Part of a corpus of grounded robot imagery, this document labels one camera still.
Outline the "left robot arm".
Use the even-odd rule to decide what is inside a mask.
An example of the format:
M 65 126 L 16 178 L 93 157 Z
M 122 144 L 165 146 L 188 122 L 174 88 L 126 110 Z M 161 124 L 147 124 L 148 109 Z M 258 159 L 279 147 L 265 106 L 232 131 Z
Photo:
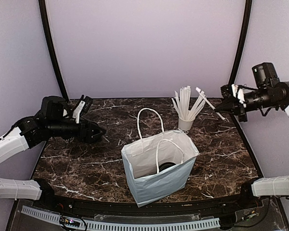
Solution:
M 34 116 L 18 120 L 0 137 L 0 164 L 50 138 L 75 138 L 88 144 L 99 141 L 106 130 L 82 118 L 91 104 L 92 98 L 88 96 L 82 96 L 74 108 L 62 97 L 44 97 L 40 110 Z M 0 178 L 0 199 L 39 200 L 48 210 L 58 206 L 58 198 L 53 195 L 52 187 L 43 179 Z

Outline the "single white straw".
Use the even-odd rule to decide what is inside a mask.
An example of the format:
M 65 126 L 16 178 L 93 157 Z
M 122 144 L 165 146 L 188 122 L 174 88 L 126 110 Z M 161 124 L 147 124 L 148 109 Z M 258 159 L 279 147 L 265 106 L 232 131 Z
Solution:
M 196 87 L 196 91 L 199 93 L 200 97 L 210 106 L 210 108 L 215 111 L 215 107 L 213 104 L 207 99 L 207 96 L 205 95 L 204 91 L 202 91 L 200 88 Z M 216 114 L 222 119 L 226 120 L 224 116 L 222 116 L 219 112 L 216 112 Z

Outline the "white paper bag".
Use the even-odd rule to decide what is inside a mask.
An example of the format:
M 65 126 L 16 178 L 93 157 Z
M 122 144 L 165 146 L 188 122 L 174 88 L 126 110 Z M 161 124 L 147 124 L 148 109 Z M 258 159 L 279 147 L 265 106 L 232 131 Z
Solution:
M 124 145 L 121 155 L 130 192 L 143 207 L 184 188 L 199 151 L 184 132 L 162 127 L 159 134 Z M 158 173 L 165 162 L 176 166 Z

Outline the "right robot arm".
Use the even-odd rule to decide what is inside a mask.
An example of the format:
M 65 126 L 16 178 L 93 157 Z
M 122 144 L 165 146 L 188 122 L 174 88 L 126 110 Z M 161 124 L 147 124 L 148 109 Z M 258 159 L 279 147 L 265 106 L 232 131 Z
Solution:
M 289 117 L 289 81 L 281 82 L 273 63 L 262 63 L 252 68 L 256 88 L 243 85 L 221 87 L 222 102 L 215 112 L 237 116 L 240 122 L 247 121 L 247 112 L 259 110 L 267 116 L 271 109 L 281 109 Z M 236 205 L 246 209 L 256 197 L 277 196 L 289 199 L 289 175 L 275 178 L 252 179 L 241 186 Z

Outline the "white cup holding straws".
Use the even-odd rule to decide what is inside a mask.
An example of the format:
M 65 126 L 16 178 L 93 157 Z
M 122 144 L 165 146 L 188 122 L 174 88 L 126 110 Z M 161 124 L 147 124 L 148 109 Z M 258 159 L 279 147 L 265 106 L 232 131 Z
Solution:
M 193 119 L 182 119 L 180 116 L 178 117 L 178 130 L 188 134 L 192 125 L 193 125 L 193 122 L 195 120 L 195 118 Z

